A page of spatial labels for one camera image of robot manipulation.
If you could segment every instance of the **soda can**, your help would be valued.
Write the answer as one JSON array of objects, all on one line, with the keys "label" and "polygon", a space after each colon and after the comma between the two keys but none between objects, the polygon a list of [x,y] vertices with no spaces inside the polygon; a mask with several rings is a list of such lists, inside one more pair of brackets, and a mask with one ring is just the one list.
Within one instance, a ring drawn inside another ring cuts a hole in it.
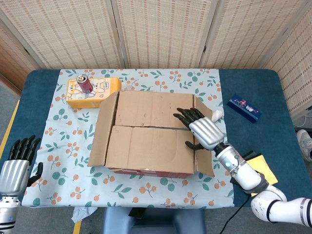
[{"label": "soda can", "polygon": [[86,74],[81,74],[77,76],[76,80],[85,94],[89,94],[93,91],[93,86]]}]

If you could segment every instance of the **woven screen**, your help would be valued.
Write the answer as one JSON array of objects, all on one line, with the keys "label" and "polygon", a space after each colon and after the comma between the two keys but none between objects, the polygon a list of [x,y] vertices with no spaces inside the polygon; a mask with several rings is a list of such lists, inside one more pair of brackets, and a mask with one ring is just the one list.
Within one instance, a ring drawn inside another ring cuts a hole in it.
[{"label": "woven screen", "polygon": [[120,68],[103,0],[11,0],[0,8],[47,68]]},{"label": "woven screen", "polygon": [[311,29],[312,7],[265,64],[279,74],[291,115],[312,106]]},{"label": "woven screen", "polygon": [[117,0],[129,67],[197,67],[210,6],[211,0]]},{"label": "woven screen", "polygon": [[208,68],[257,67],[302,0],[227,0],[211,48]]},{"label": "woven screen", "polygon": [[22,90],[28,73],[38,68],[23,47],[8,33],[8,29],[0,23],[0,73]]}]

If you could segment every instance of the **blue box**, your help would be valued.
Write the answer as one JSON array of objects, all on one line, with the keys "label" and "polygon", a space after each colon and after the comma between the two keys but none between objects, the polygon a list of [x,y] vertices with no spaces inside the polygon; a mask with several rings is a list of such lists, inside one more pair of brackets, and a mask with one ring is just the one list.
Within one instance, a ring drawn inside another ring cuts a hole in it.
[{"label": "blue box", "polygon": [[261,111],[250,104],[250,102],[247,102],[236,94],[231,97],[227,105],[252,123],[258,121],[262,114]]}]

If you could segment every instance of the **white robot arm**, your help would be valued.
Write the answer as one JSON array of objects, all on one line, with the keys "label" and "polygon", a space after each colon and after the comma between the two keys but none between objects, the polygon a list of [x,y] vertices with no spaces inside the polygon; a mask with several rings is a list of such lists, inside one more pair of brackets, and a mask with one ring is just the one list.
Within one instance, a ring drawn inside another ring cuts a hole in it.
[{"label": "white robot arm", "polygon": [[0,234],[10,234],[13,231],[20,201],[18,196],[41,177],[43,163],[38,164],[35,176],[29,178],[30,166],[35,155],[36,147],[40,138],[35,139],[32,135],[22,141],[17,140],[3,164],[0,174]]},{"label": "white robot arm", "polygon": [[276,187],[269,185],[264,176],[256,172],[231,146],[224,143],[224,135],[207,117],[195,109],[177,109],[182,114],[174,116],[189,128],[200,142],[187,146],[194,150],[214,150],[216,159],[228,170],[231,176],[247,194],[258,193],[251,201],[255,216],[268,222],[298,223],[312,228],[312,200],[297,198],[287,201],[286,196]]}]

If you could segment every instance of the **box flap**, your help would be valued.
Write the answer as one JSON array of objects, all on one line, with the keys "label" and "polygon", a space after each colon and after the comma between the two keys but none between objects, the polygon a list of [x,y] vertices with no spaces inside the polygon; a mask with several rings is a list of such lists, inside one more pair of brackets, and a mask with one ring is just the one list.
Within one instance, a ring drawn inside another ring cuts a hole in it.
[{"label": "box flap", "polygon": [[198,97],[194,96],[194,108],[198,109],[204,116],[211,119],[213,111],[210,110]]},{"label": "box flap", "polygon": [[184,142],[189,131],[113,126],[107,152],[108,168],[194,172],[194,155]]},{"label": "box flap", "polygon": [[112,93],[99,106],[97,124],[88,166],[104,165],[107,146],[114,124],[118,92]]},{"label": "box flap", "polygon": [[173,117],[177,107],[193,106],[192,94],[122,91],[119,94],[115,125],[133,127],[186,127]]},{"label": "box flap", "polygon": [[[199,98],[194,97],[194,107],[197,108],[204,116],[211,118],[213,111],[210,110]],[[207,176],[214,177],[214,171],[212,167],[211,151],[197,150],[195,151],[195,171],[202,172]]]}]

